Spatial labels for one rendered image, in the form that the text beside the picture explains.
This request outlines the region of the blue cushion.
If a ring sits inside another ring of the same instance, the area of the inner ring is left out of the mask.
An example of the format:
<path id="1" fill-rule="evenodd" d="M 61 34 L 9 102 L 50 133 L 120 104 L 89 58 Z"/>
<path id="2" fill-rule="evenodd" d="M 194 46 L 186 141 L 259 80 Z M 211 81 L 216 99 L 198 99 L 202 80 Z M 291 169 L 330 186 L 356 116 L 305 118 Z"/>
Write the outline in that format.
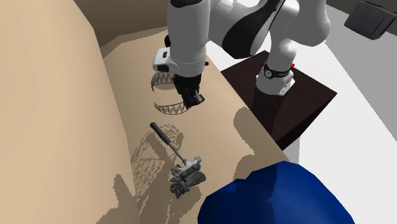
<path id="1" fill-rule="evenodd" d="M 198 224 L 355 224 L 322 182 L 301 165 L 278 162 L 205 198 Z"/>

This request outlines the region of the dark brown robot stand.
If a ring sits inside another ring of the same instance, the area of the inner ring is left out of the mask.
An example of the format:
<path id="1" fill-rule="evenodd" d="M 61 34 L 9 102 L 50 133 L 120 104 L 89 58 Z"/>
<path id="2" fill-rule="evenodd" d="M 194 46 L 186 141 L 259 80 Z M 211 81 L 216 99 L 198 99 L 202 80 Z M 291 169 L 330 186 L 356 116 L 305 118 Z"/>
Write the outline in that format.
<path id="1" fill-rule="evenodd" d="M 267 58 L 268 52 L 264 50 L 221 73 L 284 150 L 303 134 L 337 93 L 293 67 L 295 83 L 284 96 L 264 94 L 256 88 L 256 75 Z"/>

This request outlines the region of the dark grey box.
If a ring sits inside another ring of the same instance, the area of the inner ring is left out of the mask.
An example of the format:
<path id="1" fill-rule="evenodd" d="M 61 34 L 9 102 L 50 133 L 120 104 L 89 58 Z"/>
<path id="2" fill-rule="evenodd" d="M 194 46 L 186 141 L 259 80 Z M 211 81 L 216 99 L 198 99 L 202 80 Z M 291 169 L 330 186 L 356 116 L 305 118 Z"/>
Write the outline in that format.
<path id="1" fill-rule="evenodd" d="M 370 40 L 379 39 L 397 19 L 397 11 L 369 1 L 358 2 L 344 26 Z"/>

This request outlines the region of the beige sofa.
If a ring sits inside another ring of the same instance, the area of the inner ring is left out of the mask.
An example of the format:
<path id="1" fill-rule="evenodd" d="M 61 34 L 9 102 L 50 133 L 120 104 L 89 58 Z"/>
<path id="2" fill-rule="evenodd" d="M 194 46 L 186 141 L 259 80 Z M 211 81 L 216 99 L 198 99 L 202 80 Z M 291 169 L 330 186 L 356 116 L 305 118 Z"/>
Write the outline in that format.
<path id="1" fill-rule="evenodd" d="M 286 159 L 214 64 L 207 100 L 177 116 L 153 92 L 166 28 L 99 46 L 74 0 L 0 0 L 0 224 L 197 224 L 204 199 Z M 179 199 L 171 169 L 201 158 L 206 180 Z"/>

